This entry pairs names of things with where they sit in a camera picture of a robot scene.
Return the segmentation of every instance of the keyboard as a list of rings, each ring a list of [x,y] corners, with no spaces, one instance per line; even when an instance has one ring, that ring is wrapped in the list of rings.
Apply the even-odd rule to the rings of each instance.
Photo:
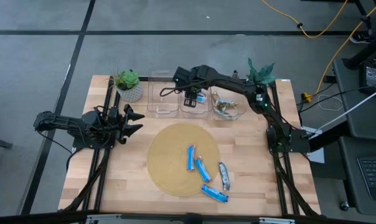
[[[370,198],[376,200],[376,157],[358,158]]]

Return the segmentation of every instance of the green plant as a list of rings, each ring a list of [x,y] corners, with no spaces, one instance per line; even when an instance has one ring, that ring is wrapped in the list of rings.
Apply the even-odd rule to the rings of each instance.
[[[112,79],[115,86],[120,90],[130,90],[139,83],[138,73],[134,72],[132,69],[127,72],[123,71],[118,73],[114,75]]]
[[[250,67],[250,74],[247,75],[247,77],[252,83],[269,84],[276,80],[276,77],[271,75],[275,63],[264,66],[259,72],[253,67],[250,58],[248,58],[248,64]]]

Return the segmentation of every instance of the potted plant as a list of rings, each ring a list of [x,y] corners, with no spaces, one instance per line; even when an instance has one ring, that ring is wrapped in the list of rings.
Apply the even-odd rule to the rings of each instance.
[[[127,102],[138,101],[143,95],[143,86],[138,78],[138,73],[132,69],[123,71],[112,77],[120,98]]]

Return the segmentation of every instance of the round cork mat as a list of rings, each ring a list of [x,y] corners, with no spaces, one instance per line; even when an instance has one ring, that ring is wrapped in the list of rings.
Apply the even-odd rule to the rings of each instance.
[[[212,179],[219,171],[220,153],[216,141],[194,124],[174,124],[163,129],[148,151],[148,172],[152,181],[173,196],[190,196],[203,186],[197,168],[187,171],[188,146],[194,144],[195,157],[201,156]]]

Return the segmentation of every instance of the yellow cable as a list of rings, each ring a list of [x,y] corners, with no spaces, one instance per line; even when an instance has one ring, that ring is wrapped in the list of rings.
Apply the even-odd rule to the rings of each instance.
[[[289,16],[289,15],[287,15],[286,13],[283,13],[283,12],[281,12],[281,11],[275,9],[274,7],[270,6],[270,5],[269,5],[266,1],[264,1],[264,0],[261,0],[261,1],[262,1],[264,4],[266,4],[270,9],[272,9],[272,10],[274,10],[274,11],[276,11],[276,12],[278,12],[278,13],[280,13],[280,14],[282,14],[282,15],[288,17],[288,18],[290,18],[290,19],[293,20],[296,24],[300,24],[295,18],[293,18],[293,16]],[[341,14],[341,12],[343,11],[344,6],[347,4],[348,1],[349,1],[349,0],[345,0],[345,2],[343,3],[342,7],[341,7],[340,10],[339,10],[339,12],[336,14],[335,18],[333,18],[333,20],[331,21],[331,23],[330,23],[330,24],[325,28],[325,30],[322,31],[320,34],[315,35],[315,36],[310,36],[310,35],[308,35],[308,34],[306,33],[306,31],[304,31],[303,26],[300,26],[300,29],[301,29],[301,31],[303,32],[303,34],[305,34],[306,37],[311,38],[311,39],[315,39],[315,38],[320,37],[321,35],[323,35],[323,34],[324,34],[324,33],[325,33],[325,32],[331,27],[331,25],[335,22],[335,20],[339,17],[339,15]]]
[[[374,13],[374,11],[376,10],[376,7],[374,7],[368,14],[367,14],[367,17],[369,17],[372,13]],[[315,92],[315,94],[317,94],[319,92],[319,89],[321,88],[321,85],[322,85],[322,80],[324,79],[325,77],[325,74],[326,72],[329,70],[329,67],[332,65],[332,62],[335,60],[337,54],[340,53],[340,51],[343,49],[343,47],[346,45],[346,43],[348,43],[348,41],[350,40],[350,37],[352,37],[352,35],[354,34],[355,31],[357,31],[357,29],[362,25],[363,22],[360,22],[358,24],[358,26],[351,32],[350,36],[347,38],[347,40],[345,40],[345,42],[341,45],[341,47],[339,48],[339,50],[337,50],[337,52],[333,55],[333,58],[331,59],[331,61],[327,64],[327,67],[325,68],[325,71],[324,73],[322,74],[322,77],[321,77],[321,80],[319,81],[319,84],[318,84],[318,89],[317,89],[317,92]]]

